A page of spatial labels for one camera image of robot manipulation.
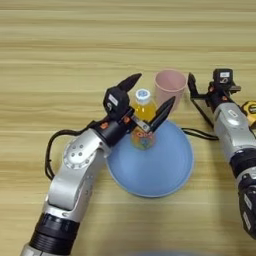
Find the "blue bowl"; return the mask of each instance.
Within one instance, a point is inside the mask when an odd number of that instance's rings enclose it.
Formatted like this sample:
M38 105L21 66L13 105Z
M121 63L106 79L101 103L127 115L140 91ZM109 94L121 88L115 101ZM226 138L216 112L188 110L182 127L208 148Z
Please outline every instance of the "blue bowl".
M183 187L191 175L194 157L184 132L165 121L155 136L154 146L143 151L126 135L107 159L114 180L132 194L166 196Z

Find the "bottle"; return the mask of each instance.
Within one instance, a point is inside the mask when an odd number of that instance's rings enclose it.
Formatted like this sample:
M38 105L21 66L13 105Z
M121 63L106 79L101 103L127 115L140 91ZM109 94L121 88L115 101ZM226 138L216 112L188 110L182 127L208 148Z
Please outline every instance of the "bottle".
M156 113L156 104L151 98L150 91L140 89L136 91L136 100L132 104L134 114L141 120L151 121ZM136 127L131 133L132 144L141 150L149 149L154 145L153 133L147 134L141 128Z

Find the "table surface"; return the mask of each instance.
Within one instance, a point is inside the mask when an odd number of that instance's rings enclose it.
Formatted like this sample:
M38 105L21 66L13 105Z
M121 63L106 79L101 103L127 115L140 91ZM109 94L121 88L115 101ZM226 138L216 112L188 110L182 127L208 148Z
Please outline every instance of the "table surface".
M107 87L142 72L193 72L204 92L216 67L234 69L255 100L255 0L12 0L0 3L1 255L19 255L40 215L49 181L44 154L59 129L81 129L104 116ZM170 116L209 131L186 91ZM189 138L194 172L186 186L150 200L123 191L101 171L73 255L183 250L255 255L242 228L237 189L218 142ZM54 146L58 168L66 139Z

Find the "black cable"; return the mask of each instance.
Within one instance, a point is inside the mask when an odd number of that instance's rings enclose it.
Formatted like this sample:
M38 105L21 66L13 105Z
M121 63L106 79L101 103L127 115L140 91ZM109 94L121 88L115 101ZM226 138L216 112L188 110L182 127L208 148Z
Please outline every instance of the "black cable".
M191 128L182 128L182 130L187 135L194 136L194 137L197 137L197 138L200 138L200 139L211 140L211 141L219 140L219 138L217 136L207 134L207 133L205 133L203 131L200 131L200 130L191 129Z
M182 128L182 130L186 133L186 132L190 132L190 133L198 133L204 137L207 137L207 138L212 138L213 140L219 140L219 138L215 135L212 135L210 133L206 133L206 132L203 132L203 131L200 131L200 130L197 130L197 129L194 129L194 128Z
M79 136L81 135L84 131L86 131L89 128L93 128L97 125L101 125L104 122L107 122L109 120L109 117L106 116L105 118L103 118L102 120L95 122L92 121L91 123L89 123L84 129L80 130L80 131L74 131L74 130L60 130L56 133L54 133L47 145L46 148L46 153L45 153L45 165L44 165L44 170L45 170L45 175L47 176L47 178L49 178L50 180L52 180L55 176L54 171L52 169L51 166L51 149L52 149L52 144L54 142L54 140L60 136Z
M191 99L191 102L194 104L194 106L196 107L196 109L200 112L200 114L202 115L202 117L204 118L204 120L211 126L211 128L213 128L213 123L210 120L210 118L204 113L204 111L200 108L200 106L196 103L196 101L194 99Z

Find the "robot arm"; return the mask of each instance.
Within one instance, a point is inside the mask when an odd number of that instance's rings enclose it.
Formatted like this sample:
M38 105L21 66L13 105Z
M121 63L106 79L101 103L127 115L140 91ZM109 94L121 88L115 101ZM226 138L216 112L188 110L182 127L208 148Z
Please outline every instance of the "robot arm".
M191 99L204 99L214 114L214 131L239 191L240 213L246 232L256 239L256 138L246 116L230 98L240 91L233 82L231 69L216 69L207 94L198 94L195 78L189 76Z
M137 125L147 133L154 132L168 117L175 98L165 102L149 123L134 116L127 92L140 76L133 75L109 88L103 101L105 121L94 122L66 146L34 234L21 256L70 255L95 180L111 148Z

